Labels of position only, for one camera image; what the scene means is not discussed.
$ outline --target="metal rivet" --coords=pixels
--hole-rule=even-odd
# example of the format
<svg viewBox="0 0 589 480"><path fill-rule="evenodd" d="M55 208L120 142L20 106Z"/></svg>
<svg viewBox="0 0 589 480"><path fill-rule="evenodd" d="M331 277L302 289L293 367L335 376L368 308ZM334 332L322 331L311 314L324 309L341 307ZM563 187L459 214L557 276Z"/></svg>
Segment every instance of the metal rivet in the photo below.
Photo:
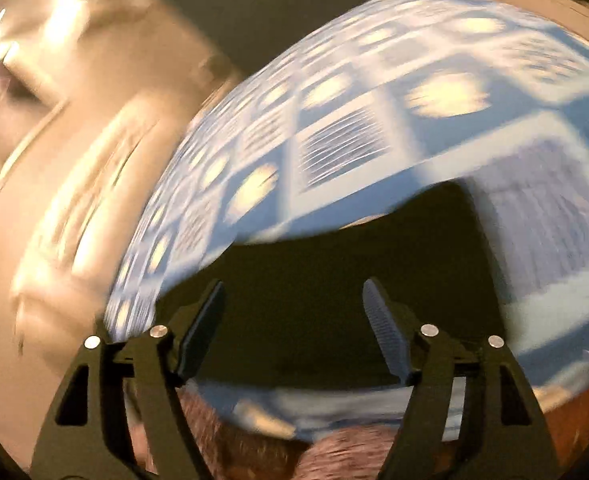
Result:
<svg viewBox="0 0 589 480"><path fill-rule="evenodd" d="M94 348L97 348L97 346L99 346L100 344L101 344L101 338L98 335L91 335L83 343L85 348L87 348L88 350L92 350Z"/></svg>
<svg viewBox="0 0 589 480"><path fill-rule="evenodd" d="M491 335L488 338L488 344L492 346L492 348L501 348L503 346L503 339L498 335Z"/></svg>
<svg viewBox="0 0 589 480"><path fill-rule="evenodd" d="M165 325L156 325L150 329L150 335L152 337L163 337L168 333L168 327Z"/></svg>
<svg viewBox="0 0 589 480"><path fill-rule="evenodd" d="M425 324L421 326L421 333L426 337L434 337L439 333L439 329L431 324Z"/></svg>

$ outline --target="silver pin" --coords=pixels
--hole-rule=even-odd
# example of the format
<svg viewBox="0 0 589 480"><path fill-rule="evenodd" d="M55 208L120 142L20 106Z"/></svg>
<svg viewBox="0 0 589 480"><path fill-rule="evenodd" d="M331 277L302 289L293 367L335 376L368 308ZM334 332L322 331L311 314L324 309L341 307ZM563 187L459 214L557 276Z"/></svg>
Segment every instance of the silver pin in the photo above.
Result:
<svg viewBox="0 0 589 480"><path fill-rule="evenodd" d="M434 337L439 333L439 329L430 323L421 326L421 333L426 337Z"/></svg>
<svg viewBox="0 0 589 480"><path fill-rule="evenodd" d="M498 335L491 335L488 338L488 344L492 346L492 348L501 348L503 346L503 339Z"/></svg>
<svg viewBox="0 0 589 480"><path fill-rule="evenodd" d="M91 335L83 343L83 345L85 346L85 348L87 348L88 350L95 349L100 344L101 344L101 338L98 335Z"/></svg>
<svg viewBox="0 0 589 480"><path fill-rule="evenodd" d="M150 336L152 337L163 337L168 333L168 327L165 325L156 325L150 329Z"/></svg>

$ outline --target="blue checkered tablecloth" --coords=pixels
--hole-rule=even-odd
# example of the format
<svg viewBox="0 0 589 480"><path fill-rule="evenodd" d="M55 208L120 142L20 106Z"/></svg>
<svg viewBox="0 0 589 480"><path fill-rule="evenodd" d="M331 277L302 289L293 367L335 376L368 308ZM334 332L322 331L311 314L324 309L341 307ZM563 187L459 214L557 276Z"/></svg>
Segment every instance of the blue checkered tablecloth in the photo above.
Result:
<svg viewBox="0 0 589 480"><path fill-rule="evenodd" d="M106 325L116 340L141 333L156 298L235 239L334 230L458 177L483 197L481 217L498 219L511 349L533 386L576 394L589 384L589 44L492 0L372 0L190 124ZM410 392L196 387L224 418L310 440L398 423Z"/></svg>

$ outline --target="round metal screw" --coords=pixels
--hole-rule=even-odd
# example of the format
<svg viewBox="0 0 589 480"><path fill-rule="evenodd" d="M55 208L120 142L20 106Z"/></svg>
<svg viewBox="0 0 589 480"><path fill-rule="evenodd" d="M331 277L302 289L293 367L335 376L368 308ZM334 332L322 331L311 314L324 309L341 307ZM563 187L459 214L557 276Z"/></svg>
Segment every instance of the round metal screw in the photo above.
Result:
<svg viewBox="0 0 589 480"><path fill-rule="evenodd" d="M501 348L503 346L503 339L498 335L491 335L488 338L488 344L492 346L492 348Z"/></svg>
<svg viewBox="0 0 589 480"><path fill-rule="evenodd" d="M87 348L88 350L92 350L94 348L97 348L97 346L99 346L100 344L101 344L101 338L98 335L91 335L83 343L85 348Z"/></svg>
<svg viewBox="0 0 589 480"><path fill-rule="evenodd" d="M439 333L439 329L430 323L421 326L421 333L426 337L434 337Z"/></svg>
<svg viewBox="0 0 589 480"><path fill-rule="evenodd" d="M163 337L168 333L168 327L165 325L156 325L150 329L150 336L152 337Z"/></svg>

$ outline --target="beige cushion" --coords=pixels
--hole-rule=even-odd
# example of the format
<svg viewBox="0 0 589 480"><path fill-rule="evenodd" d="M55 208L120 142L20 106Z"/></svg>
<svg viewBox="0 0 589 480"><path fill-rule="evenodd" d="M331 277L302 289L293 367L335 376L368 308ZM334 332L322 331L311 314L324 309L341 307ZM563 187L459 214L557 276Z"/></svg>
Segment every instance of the beige cushion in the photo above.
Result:
<svg viewBox="0 0 589 480"><path fill-rule="evenodd" d="M12 286L25 351L69 362L106 306L146 200L185 131L177 97L133 98L79 159L37 226ZM181 114L172 110L182 110Z"/></svg>

